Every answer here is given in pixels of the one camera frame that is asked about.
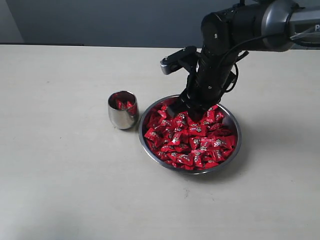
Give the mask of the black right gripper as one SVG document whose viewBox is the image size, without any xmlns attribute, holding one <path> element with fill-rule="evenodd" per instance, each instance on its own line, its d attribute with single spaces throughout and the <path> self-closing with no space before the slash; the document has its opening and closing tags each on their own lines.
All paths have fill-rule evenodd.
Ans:
<svg viewBox="0 0 320 240">
<path fill-rule="evenodd" d="M 236 60 L 235 51 L 217 55 L 203 47 L 198 53 L 195 71 L 187 77 L 185 89 L 169 105 L 169 115 L 176 117 L 181 112 L 188 112 L 193 122 L 199 122 L 210 107 L 220 102 L 231 82 L 237 77 L 232 73 Z"/>
</svg>

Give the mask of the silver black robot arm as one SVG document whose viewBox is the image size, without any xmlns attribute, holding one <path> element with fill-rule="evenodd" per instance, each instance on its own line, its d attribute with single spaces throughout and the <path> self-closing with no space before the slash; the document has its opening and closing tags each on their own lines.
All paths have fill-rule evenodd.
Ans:
<svg viewBox="0 0 320 240">
<path fill-rule="evenodd" d="M 320 9 L 302 7 L 293 0 L 244 1 L 212 12 L 201 22 L 202 49 L 187 46 L 162 59 L 169 75 L 188 72 L 186 87 L 168 107 L 175 117 L 187 112 L 194 121 L 231 92 L 239 77 L 238 61 L 251 51 L 285 52 L 297 45 L 320 46 Z"/>
</svg>

